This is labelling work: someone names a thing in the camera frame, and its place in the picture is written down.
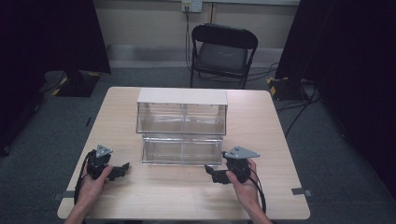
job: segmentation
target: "gray carpet floor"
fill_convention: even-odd
[[[268,70],[253,68],[251,73]],[[61,75],[47,73],[48,83],[43,90],[54,85]],[[256,80],[249,81],[246,89],[268,90],[265,78],[259,77],[262,75],[251,76]],[[114,68],[112,75],[99,79],[91,98],[55,97],[47,91],[38,112],[10,145],[10,155],[0,158],[0,223],[63,223],[57,217],[60,201],[53,200],[53,195],[66,189],[108,88],[188,88],[189,81],[187,68]],[[230,79],[196,78],[194,88],[240,86]],[[306,86],[308,94],[314,93],[313,89],[312,85]],[[277,109],[299,104],[275,101]],[[279,111],[284,131],[301,109]],[[396,202],[370,164],[342,137],[336,119],[320,100],[297,118],[287,141],[303,188],[313,193],[307,197],[311,217],[277,223],[396,223]]]

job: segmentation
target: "white box top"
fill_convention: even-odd
[[[138,103],[227,105],[227,91],[210,89],[141,88]]]

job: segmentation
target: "light wood tabletop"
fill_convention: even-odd
[[[131,163],[124,177],[108,182],[87,218],[140,220],[249,219],[233,185],[213,183],[204,166],[142,163],[142,134],[136,133],[139,88],[113,87],[106,94],[67,190],[74,190],[81,164],[92,149],[113,149],[110,164]],[[301,183],[268,91],[227,90],[227,134],[222,150],[241,146],[254,158],[271,219],[307,219]],[[226,166],[214,167],[215,170]],[[63,198],[58,216],[67,218],[73,199]]]

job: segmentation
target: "wall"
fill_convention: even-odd
[[[187,23],[180,1],[96,0],[94,3],[107,45],[185,46]],[[253,32],[259,38],[259,49],[283,49],[296,10],[296,4],[203,2],[203,12],[189,16],[190,31],[197,24],[213,21]]]

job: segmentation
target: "transparent container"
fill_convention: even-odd
[[[136,121],[142,162],[220,165],[227,106],[226,91],[142,88]]]

